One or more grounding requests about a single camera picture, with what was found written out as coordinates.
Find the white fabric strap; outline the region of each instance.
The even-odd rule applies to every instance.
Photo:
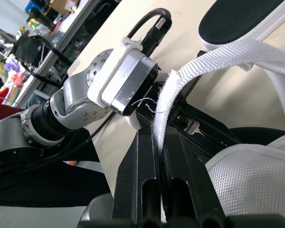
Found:
[[[253,65],[264,68],[275,85],[285,113],[285,53],[256,40],[235,41],[190,61],[177,72],[171,71],[159,95],[153,123],[160,150],[170,109],[182,88],[199,75],[235,65],[245,71]]]

